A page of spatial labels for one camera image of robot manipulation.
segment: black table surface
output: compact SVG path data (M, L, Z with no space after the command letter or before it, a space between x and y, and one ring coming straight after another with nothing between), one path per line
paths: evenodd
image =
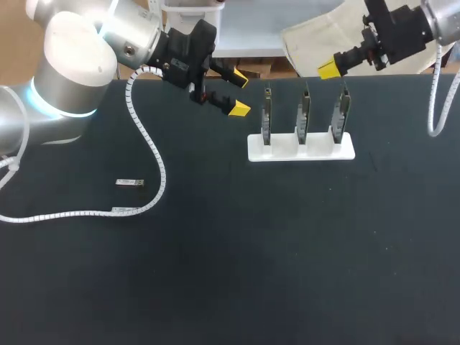
M304 82L271 82L273 132L293 131ZM326 130L340 81L308 82L310 130ZM250 163L265 83L211 82L253 107L227 119L138 81L134 105L167 168L163 199L134 218L0 224L0 343L457 344L460 102L431 139L430 76L347 83L354 161ZM142 206L158 185L115 82L80 140L27 150L0 209Z

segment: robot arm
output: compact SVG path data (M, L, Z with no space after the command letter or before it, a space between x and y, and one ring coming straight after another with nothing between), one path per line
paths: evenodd
M460 40L460 1L423 0L420 6L407 5L389 11L385 0L365 0L369 15L363 17L364 41L360 47L338 52L318 69L323 79L344 76L367 61L382 70L426 49L436 40L449 45Z
M216 28L199 21L189 34L162 32L160 20L132 0L27 0L27 15L45 29L44 54L35 77L11 87L24 103L30 144L63 143L82 135L113 79L117 62L134 70L147 64L179 88L195 85L190 98L206 101L227 115L245 116L250 108L208 92L210 68L244 87L236 69L212 58ZM16 151L24 120L11 92L0 89L0 155Z

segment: screw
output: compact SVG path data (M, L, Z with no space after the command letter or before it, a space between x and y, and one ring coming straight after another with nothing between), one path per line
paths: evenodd
M124 53L128 56L133 56L135 53L136 53L136 50L131 47L130 45L127 45L125 48L124 48Z

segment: tool holder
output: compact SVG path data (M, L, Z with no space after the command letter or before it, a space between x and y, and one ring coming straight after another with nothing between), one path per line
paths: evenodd
M272 133L272 90L265 89L261 134L247 138L251 162L289 162L309 160L353 160L355 152L349 133L345 132L351 97L344 86L334 106L327 132L308 133L311 98L308 86L298 106L293 133Z

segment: metal tool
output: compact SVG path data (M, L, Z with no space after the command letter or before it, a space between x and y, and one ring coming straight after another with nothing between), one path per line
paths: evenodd
M342 88L341 95L333 109L331 131L333 142L336 144L342 143L342 138L345 132L346 119L350 110L351 96L346 84Z
M272 89L265 88L264 107L262 109L262 138L265 146L271 145L272 139Z
M297 109L296 126L299 145L305 145L307 143L308 121L310 120L310 105L310 91L308 90L308 84L306 84L302 99Z

